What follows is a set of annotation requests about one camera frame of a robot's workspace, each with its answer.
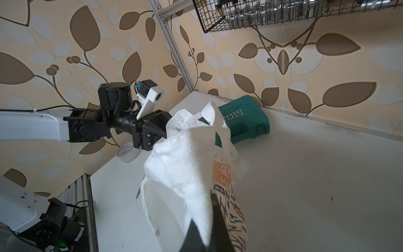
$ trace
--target metal bracket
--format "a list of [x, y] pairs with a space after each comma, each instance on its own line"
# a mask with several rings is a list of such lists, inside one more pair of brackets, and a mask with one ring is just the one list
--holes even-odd
[[181, 52], [175, 42], [175, 38], [171, 32], [171, 29], [169, 28], [169, 26], [167, 25], [168, 22], [165, 20], [165, 18], [162, 18], [159, 15], [160, 11], [164, 11], [164, 15], [166, 15], [166, 17], [170, 16], [171, 11], [172, 14], [176, 13], [180, 10], [182, 10], [183, 8], [186, 8], [187, 6], [190, 6], [190, 4], [193, 4], [192, 0], [178, 0], [176, 1], [174, 4], [170, 5], [174, 6], [175, 8], [164, 8], [163, 10], [158, 10], [158, 8], [161, 6], [158, 2], [158, 0], [148, 0], [148, 3], [151, 6], [152, 11], [155, 14], [155, 17], [161, 27], [162, 33], [164, 34], [164, 37], [169, 45], [169, 48], [171, 50], [172, 53], [172, 57], [175, 61], [175, 63], [178, 65], [178, 69], [180, 71], [180, 73], [182, 74], [182, 78], [185, 81], [185, 84], [189, 90], [189, 92], [193, 92], [195, 91], [195, 85], [193, 84], [192, 78], [189, 75], [189, 72], [187, 71], [185, 62], [183, 61]]
[[177, 13], [178, 11], [183, 10], [192, 5], [193, 5], [193, 0], [178, 0], [174, 4], [171, 4], [170, 6], [163, 8], [162, 10], [159, 10], [156, 15], [160, 16], [161, 19], [166, 19], [170, 15], [173, 15], [173, 14]]

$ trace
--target green plastic case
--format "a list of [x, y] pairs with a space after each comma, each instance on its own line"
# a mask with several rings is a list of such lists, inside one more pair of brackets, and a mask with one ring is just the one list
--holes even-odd
[[[231, 130], [231, 142], [233, 144], [270, 132], [269, 119], [249, 95], [233, 100], [218, 107], [218, 109]], [[199, 121], [207, 123], [203, 117]], [[216, 145], [222, 147], [221, 139], [217, 133]]]

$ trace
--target cable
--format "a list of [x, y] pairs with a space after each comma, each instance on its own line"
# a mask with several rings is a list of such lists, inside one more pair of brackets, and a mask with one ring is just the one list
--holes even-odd
[[21, 237], [20, 237], [19, 235], [17, 235], [9, 226], [7, 226], [7, 227], [8, 227], [8, 229], [10, 230], [10, 232], [11, 232], [15, 237], [17, 237], [19, 240], [21, 240], [21, 241], [25, 242], [26, 244], [29, 244], [29, 245], [31, 245], [31, 246], [37, 248], [37, 249], [39, 249], [39, 250], [41, 250], [41, 251], [43, 251], [43, 252], [46, 252], [45, 250], [41, 249], [40, 247], [36, 246], [35, 244], [32, 244], [31, 242], [28, 242], [28, 241], [24, 240], [23, 238], [21, 238]]
[[[81, 203], [81, 202], [87, 202], [88, 205], [86, 205], [86, 206], [77, 206], [77, 204], [78, 204], [78, 203]], [[75, 205], [73, 205], [73, 204], [66, 204], [66, 206], [69, 206], [69, 207], [72, 207], [72, 208], [73, 208], [73, 214], [72, 214], [71, 216], [75, 216], [75, 209], [76, 209], [76, 208], [78, 208], [78, 209], [87, 208], [87, 207], [89, 206], [89, 201], [88, 201], [88, 200], [82, 200], [82, 201], [77, 202]]]
[[[87, 202], [88, 205], [86, 205], [86, 206], [77, 206], [77, 204], [78, 204], [78, 203], [81, 203], [81, 202]], [[69, 206], [69, 207], [78, 208], [78, 209], [83, 209], [83, 208], [87, 208], [87, 207], [89, 206], [89, 200], [82, 200], [82, 201], [79, 201], [79, 202], [77, 202], [75, 205], [73, 205], [73, 204], [67, 204], [67, 203], [65, 203], [65, 204], [66, 204], [66, 206]]]
[[52, 108], [60, 108], [60, 107], [69, 107], [69, 108], [75, 108], [73, 106], [70, 105], [59, 105], [59, 106], [53, 106], [50, 108], [43, 108], [43, 109], [38, 109], [38, 110], [23, 110], [23, 109], [0, 109], [0, 111], [19, 111], [19, 112], [39, 112], [39, 111], [44, 111], [44, 110], [48, 110], [48, 109], [52, 109]]

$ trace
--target black cable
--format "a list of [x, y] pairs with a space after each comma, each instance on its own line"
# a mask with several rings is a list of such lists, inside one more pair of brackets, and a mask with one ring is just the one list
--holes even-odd
[[130, 86], [134, 83], [134, 92], [136, 92], [136, 94], [137, 94], [137, 90], [136, 90], [137, 84], [136, 84], [136, 81], [132, 81], [132, 82], [130, 83]]
[[[81, 203], [81, 202], [87, 202], [88, 205], [86, 205], [86, 206], [77, 206], [77, 204], [78, 204], [78, 203]], [[78, 209], [87, 208], [87, 207], [89, 206], [89, 201], [88, 201], [88, 200], [82, 200], [82, 201], [77, 202], [75, 205], [73, 205], [73, 204], [66, 204], [66, 206], [69, 206], [69, 207], [72, 207], [72, 208], [73, 208], [73, 214], [71, 215], [71, 216], [73, 217], [73, 216], [75, 216], [75, 209], [76, 209], [76, 208], [78, 208]]]
[[133, 103], [131, 104], [131, 107], [130, 107], [130, 108], [133, 110], [134, 107], [136, 106], [136, 104], [137, 104], [137, 107], [138, 107], [139, 109], [141, 109], [141, 103], [140, 103], [139, 100], [133, 100]]
[[[88, 205], [86, 205], [86, 206], [77, 206], [77, 204], [78, 204], [78, 203], [81, 203], [81, 202], [87, 202]], [[67, 204], [67, 203], [65, 203], [65, 204], [66, 204], [66, 206], [69, 206], [69, 207], [78, 208], [78, 209], [83, 209], [83, 208], [87, 208], [87, 207], [89, 206], [89, 201], [88, 201], [88, 200], [82, 200], [82, 201], [77, 202], [75, 205], [73, 205], [73, 204]]]
[[[70, 106], [70, 105], [59, 105], [59, 106], [53, 106], [53, 107], [50, 107], [50, 108], [38, 109], [36, 112], [44, 111], [44, 110], [48, 110], [48, 109], [52, 109], [52, 108], [60, 108], [60, 107], [75, 108], [75, 107]], [[33, 111], [33, 110], [23, 110], [23, 109], [0, 109], [0, 111], [35, 112], [35, 111]]]
[[9, 226], [7, 226], [7, 227], [8, 227], [8, 229], [10, 230], [10, 232], [11, 232], [15, 237], [17, 237], [19, 240], [21, 240], [21, 241], [25, 242], [26, 244], [29, 244], [29, 245], [31, 245], [31, 246], [37, 248], [37, 249], [39, 249], [39, 250], [41, 250], [41, 251], [43, 251], [43, 252], [46, 252], [45, 250], [41, 249], [40, 247], [36, 246], [35, 244], [32, 244], [31, 242], [28, 242], [28, 241], [24, 240], [23, 238], [21, 238], [21, 237], [20, 237], [19, 235], [17, 235]]

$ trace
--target wire basket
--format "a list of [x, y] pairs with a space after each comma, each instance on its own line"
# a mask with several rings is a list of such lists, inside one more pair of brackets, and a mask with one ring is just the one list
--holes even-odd
[[399, 0], [193, 0], [204, 33], [396, 8]]

